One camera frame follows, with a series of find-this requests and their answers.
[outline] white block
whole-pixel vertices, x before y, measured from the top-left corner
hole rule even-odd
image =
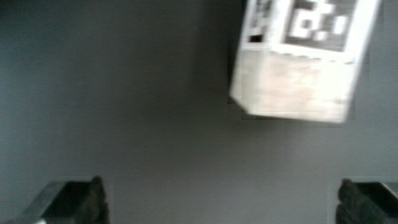
[[[261,2],[248,1],[230,96],[252,115],[341,123],[380,0],[270,0],[264,41],[250,42]]]

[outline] gray wall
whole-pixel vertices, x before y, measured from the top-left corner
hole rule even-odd
[[[8,1],[0,15],[0,219],[101,175],[115,224],[332,223],[342,177],[398,179],[398,2],[346,124],[227,100],[239,1]]]

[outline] gray background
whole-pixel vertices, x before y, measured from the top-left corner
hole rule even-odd
[[[398,180],[398,2],[348,122],[227,102],[239,1],[8,1],[0,14],[0,219],[101,175],[115,224],[332,223],[342,177]]]

